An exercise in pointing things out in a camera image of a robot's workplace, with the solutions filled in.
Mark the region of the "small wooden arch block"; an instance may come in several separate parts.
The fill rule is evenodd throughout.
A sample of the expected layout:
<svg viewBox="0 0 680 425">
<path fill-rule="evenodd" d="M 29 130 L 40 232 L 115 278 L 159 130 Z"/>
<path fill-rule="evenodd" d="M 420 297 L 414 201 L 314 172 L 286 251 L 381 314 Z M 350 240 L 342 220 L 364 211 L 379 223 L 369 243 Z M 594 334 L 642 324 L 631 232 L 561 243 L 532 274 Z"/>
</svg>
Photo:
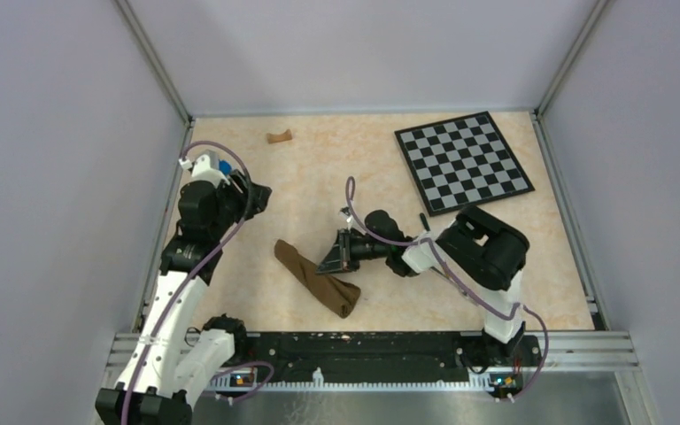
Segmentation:
<svg viewBox="0 0 680 425">
<path fill-rule="evenodd" d="M 290 129 L 286 129 L 282 133 L 279 134 L 274 134 L 274 133 L 267 133 L 266 134 L 266 139 L 269 144 L 274 144 L 274 143 L 283 143 L 283 142 L 288 142 L 293 138 L 292 132 Z"/>
</svg>

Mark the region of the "brown fabric napkin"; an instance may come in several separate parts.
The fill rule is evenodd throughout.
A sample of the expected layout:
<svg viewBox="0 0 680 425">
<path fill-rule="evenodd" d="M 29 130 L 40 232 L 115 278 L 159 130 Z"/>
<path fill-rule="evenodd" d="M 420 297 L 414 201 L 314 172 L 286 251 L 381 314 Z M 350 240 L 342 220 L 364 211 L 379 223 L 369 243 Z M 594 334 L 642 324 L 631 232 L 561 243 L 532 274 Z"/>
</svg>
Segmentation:
<svg viewBox="0 0 680 425">
<path fill-rule="evenodd" d="M 333 275 L 317 274 L 317 265 L 282 239 L 274 244 L 274 256 L 321 304 L 339 318 L 346 319 L 353 312 L 361 296 L 361 288 Z"/>
</svg>

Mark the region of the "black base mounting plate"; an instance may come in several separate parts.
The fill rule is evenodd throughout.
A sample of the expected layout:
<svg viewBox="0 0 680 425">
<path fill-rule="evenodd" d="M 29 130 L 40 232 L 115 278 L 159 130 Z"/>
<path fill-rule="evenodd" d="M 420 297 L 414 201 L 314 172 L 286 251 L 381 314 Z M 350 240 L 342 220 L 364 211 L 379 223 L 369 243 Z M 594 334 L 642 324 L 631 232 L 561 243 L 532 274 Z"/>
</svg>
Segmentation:
<svg viewBox="0 0 680 425">
<path fill-rule="evenodd" d="M 270 363 L 273 383 L 464 383 L 498 369 L 526 370 L 542 352 L 536 336 L 505 349 L 479 332 L 262 332 L 236 339 L 232 367 Z"/>
</svg>

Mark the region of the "blue toy car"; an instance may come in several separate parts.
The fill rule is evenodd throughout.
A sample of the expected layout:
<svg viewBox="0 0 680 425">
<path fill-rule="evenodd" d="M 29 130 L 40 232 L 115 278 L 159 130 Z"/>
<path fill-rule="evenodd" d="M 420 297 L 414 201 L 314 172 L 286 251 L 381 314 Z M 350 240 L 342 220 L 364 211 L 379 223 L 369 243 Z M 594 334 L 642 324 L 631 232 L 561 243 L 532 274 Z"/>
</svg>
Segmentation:
<svg viewBox="0 0 680 425">
<path fill-rule="evenodd" d="M 232 171 L 232 166 L 226 160 L 223 159 L 220 159 L 218 161 L 218 168 L 220 172 L 223 173 L 224 175 L 229 175 Z"/>
</svg>

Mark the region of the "green wooden handled knife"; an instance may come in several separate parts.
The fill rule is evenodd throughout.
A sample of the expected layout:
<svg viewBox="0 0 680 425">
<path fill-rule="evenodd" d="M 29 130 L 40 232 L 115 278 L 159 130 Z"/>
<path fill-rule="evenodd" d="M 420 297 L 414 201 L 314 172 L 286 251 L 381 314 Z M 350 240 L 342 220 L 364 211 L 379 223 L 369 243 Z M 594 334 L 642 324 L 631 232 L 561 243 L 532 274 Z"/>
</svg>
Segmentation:
<svg viewBox="0 0 680 425">
<path fill-rule="evenodd" d="M 419 217 L 420 217 L 421 224 L 422 224 L 422 226 L 424 227 L 424 229 L 425 229 L 426 231 L 431 231 L 431 227 L 430 227 L 430 225 L 429 225 L 429 222 L 428 222 L 428 219 L 427 219 L 427 217 L 426 217 L 426 214 L 423 213 L 423 212 L 421 212 L 421 213 L 419 214 Z"/>
</svg>

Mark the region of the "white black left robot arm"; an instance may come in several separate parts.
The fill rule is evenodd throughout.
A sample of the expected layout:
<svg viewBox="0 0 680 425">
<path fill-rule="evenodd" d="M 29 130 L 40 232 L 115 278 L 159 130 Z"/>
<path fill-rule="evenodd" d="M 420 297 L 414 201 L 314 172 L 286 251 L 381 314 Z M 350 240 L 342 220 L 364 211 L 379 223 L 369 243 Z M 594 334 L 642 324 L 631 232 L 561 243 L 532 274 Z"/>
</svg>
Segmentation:
<svg viewBox="0 0 680 425">
<path fill-rule="evenodd" d="M 218 370 L 248 355 L 246 339 L 223 328 L 202 331 L 188 353 L 182 350 L 226 244 L 265 211 L 272 190 L 213 150 L 183 157 L 180 165 L 190 180 L 180 189 L 175 233 L 161 252 L 150 310 L 130 359 L 115 384 L 97 393 L 103 424 L 190 424 Z"/>
</svg>

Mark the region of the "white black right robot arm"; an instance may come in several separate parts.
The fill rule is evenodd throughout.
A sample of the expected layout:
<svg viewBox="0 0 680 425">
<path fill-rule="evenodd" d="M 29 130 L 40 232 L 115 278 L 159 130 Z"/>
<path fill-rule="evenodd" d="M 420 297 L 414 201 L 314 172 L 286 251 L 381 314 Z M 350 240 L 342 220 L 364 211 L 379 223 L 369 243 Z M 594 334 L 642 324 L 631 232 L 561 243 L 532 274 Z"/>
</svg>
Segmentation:
<svg viewBox="0 0 680 425">
<path fill-rule="evenodd" d="M 393 273 L 414 277 L 437 270 L 485 311 L 486 358 L 506 365 L 520 351 L 524 333 L 519 298 L 529 240 L 516 228 L 477 206 L 466 206 L 441 232 L 407 236 L 384 210 L 363 221 L 350 206 L 317 274 L 352 273 L 363 260 L 384 259 Z"/>
</svg>

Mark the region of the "black white checkerboard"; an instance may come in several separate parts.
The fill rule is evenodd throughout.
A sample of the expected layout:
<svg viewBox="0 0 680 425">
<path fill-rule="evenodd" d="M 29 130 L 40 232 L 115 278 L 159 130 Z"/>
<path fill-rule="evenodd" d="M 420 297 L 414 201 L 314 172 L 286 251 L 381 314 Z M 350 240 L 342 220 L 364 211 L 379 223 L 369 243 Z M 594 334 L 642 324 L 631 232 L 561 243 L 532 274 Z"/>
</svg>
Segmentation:
<svg viewBox="0 0 680 425">
<path fill-rule="evenodd" d="M 535 189 L 487 111 L 394 132 L 431 217 Z"/>
</svg>

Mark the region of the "aluminium frame rail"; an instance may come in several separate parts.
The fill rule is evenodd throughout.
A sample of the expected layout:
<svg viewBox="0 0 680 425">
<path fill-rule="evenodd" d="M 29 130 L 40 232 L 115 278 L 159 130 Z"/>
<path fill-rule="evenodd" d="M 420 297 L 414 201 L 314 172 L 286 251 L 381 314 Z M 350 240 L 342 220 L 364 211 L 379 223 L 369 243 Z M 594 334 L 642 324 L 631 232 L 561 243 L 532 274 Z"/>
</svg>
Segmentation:
<svg viewBox="0 0 680 425">
<path fill-rule="evenodd" d="M 545 363 L 542 376 L 550 373 L 595 374 L 638 369 L 638 356 L 630 337 L 618 331 L 552 331 L 548 337 L 538 332 L 536 336 Z M 498 369 L 483 377 L 472 377 L 466 382 L 434 383 L 328 383 L 321 371 L 316 370 L 309 382 L 280 382 L 272 379 L 263 387 L 264 392 L 413 392 L 413 391 L 473 391 L 491 392 L 506 376 L 519 371 L 531 375 L 537 366 L 512 371 Z"/>
</svg>

